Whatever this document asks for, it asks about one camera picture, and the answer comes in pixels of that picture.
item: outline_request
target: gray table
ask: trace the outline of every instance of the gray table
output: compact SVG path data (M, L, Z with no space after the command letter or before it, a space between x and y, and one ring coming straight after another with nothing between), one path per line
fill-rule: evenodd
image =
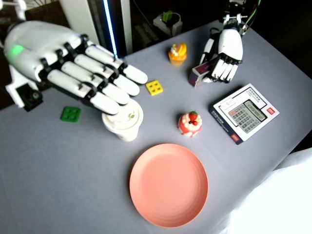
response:
M54 89L44 92L44 103L29 113L15 106L1 111L0 233L211 233L312 129L312 81L253 30L243 38L244 61L230 84L196 89L188 84L189 70L198 63L212 26L219 24L127 57L149 80L158 79L164 87L162 94L152 97L142 86L135 98L144 120L133 142L119 140L104 128L99 112ZM182 67L172 66L167 57L167 49L178 42L188 45ZM237 146L208 113L208 106L249 82L281 114ZM82 109L79 123L59 119L67 105ZM178 115L191 110L197 110L204 122L193 139L176 128ZM176 229L156 227L142 218L128 190L138 156L165 142L195 152L210 182L202 213Z

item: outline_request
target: deli logo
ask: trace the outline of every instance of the deli logo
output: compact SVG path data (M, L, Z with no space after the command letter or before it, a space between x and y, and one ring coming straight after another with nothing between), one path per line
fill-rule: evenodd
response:
M238 135L236 134L232 134L231 138L233 139L233 141L238 142L240 140L240 138L238 137Z
M273 110L271 107L267 110L271 115L275 113L275 110Z

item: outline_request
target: white fabric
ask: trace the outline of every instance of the white fabric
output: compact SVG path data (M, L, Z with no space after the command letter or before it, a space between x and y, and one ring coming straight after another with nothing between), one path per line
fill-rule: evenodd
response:
M312 149L290 158L301 159L250 193L231 213L227 234L312 234Z

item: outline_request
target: yellow lego block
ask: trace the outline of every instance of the yellow lego block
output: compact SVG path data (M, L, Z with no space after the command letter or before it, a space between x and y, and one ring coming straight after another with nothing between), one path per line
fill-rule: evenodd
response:
M160 94L164 91L158 80L153 80L151 82L146 83L145 85L148 92L150 92L152 96Z

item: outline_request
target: led light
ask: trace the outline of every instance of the led light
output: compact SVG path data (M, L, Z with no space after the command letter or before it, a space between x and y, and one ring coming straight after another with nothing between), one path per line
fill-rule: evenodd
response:
M16 55L20 54L23 50L24 50L24 47L22 47L21 45L16 45L11 50L11 55L16 56Z
M115 38L114 38L114 32L113 32L113 26L111 22L111 15L109 13L109 8L108 8L108 0L103 0L104 3L104 8L105 8L105 14L107 18L107 24L108 24L108 29L109 29L109 34L111 36L111 41L112 41L112 46L113 46L113 52L117 56L117 49L116 49L116 44L115 44Z

